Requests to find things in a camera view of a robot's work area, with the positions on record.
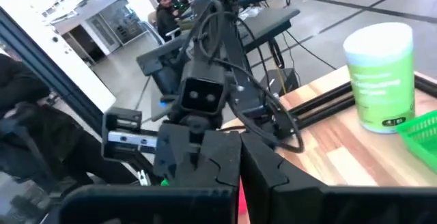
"wooden tabletop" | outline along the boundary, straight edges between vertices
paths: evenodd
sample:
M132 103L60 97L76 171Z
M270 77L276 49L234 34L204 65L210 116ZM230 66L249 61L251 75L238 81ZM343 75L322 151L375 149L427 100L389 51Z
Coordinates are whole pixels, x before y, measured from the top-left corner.
M342 67L281 97L287 109L296 107L350 80ZM437 109L437 100L416 90L416 115ZM241 124L230 121L223 127ZM351 107L301 131L305 151L278 149L289 162L327 185L437 186L437 174L411 154L399 135L365 130Z

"green basket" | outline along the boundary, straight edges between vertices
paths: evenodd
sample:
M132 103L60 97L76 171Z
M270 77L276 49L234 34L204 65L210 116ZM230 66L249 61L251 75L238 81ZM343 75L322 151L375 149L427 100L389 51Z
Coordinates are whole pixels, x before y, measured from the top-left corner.
M407 148L437 173L437 111L400 124L396 130Z

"concrete floor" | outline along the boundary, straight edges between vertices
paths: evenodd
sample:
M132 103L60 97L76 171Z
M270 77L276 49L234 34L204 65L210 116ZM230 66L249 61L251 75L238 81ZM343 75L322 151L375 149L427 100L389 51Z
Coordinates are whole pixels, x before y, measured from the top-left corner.
M270 7L281 8L285 2L274 0L269 1L269 4ZM375 23L397 21L410 25L414 30L416 71L437 78L437 0L292 0L292 6L301 13L291 20L293 27L289 32L310 51L336 68L346 64L342 45L351 33ZM277 42L283 49L286 66L295 66L302 85L333 71L308 54L287 34L277 36ZM158 90L155 82L142 74L136 57L156 47L155 41L146 33L94 67L96 74L117 97L115 106L141 110L144 120L150 117L151 97L158 94ZM266 45L261 46L261 49L265 58L270 56ZM288 49L291 50L294 63ZM248 58L251 64L260 61L257 51L248 53ZM269 70L274 69L273 61L267 61L266 65ZM262 66L254 67L253 74L261 80L264 77ZM56 107L74 115L74 111L62 101ZM233 115L226 110L225 120L232 118ZM80 118L78 120L86 127L85 122ZM161 122L146 122L143 128L158 130ZM8 213L9 201L15 195L6 193L23 192L29 188L26 184L17 186L7 178L0 173L0 195L3 196L0 198L0 216Z

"person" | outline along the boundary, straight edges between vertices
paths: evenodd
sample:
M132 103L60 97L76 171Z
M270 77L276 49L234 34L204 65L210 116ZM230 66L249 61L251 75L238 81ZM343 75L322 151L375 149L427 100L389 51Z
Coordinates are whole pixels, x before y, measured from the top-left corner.
M156 8L156 27L158 29L158 33L165 42L171 40L170 36L166 36L166 33L173 31L177 28L180 31L175 33L175 36L178 37L181 34L181 31L191 29L193 27L192 22L182 22L178 20L180 16L179 10L173 9L173 4L171 0L156 0L159 5Z
M76 120L42 104L41 99L49 94L50 89L22 62L0 54L0 122L30 112L20 125L42 148L42 154L56 158L67 174L81 185L94 183L87 173L108 184L129 184L137 180L121 163L104 160L100 155L101 143ZM5 146L13 139L16 138L0 135L0 171L15 178L29 177L36 170L32 167L39 166L20 150Z

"green container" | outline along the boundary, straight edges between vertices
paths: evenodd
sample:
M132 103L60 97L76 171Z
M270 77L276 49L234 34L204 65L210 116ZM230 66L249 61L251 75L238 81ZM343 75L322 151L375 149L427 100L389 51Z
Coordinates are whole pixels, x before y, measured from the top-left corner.
M399 125L407 148L437 173L437 111Z
M414 119L413 37L403 23L359 29L344 42L360 123L378 133Z

